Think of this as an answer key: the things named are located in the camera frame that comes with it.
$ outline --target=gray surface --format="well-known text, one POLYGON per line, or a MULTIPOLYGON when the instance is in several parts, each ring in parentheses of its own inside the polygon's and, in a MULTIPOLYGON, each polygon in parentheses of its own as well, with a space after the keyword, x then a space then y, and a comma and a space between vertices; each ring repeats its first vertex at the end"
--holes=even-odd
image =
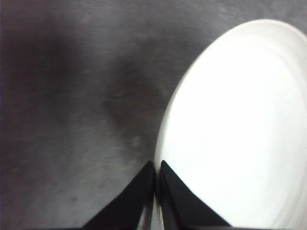
POLYGON ((2 0, 3 229, 84 224, 153 158, 196 56, 253 19, 307 32, 304 2, 2 0))

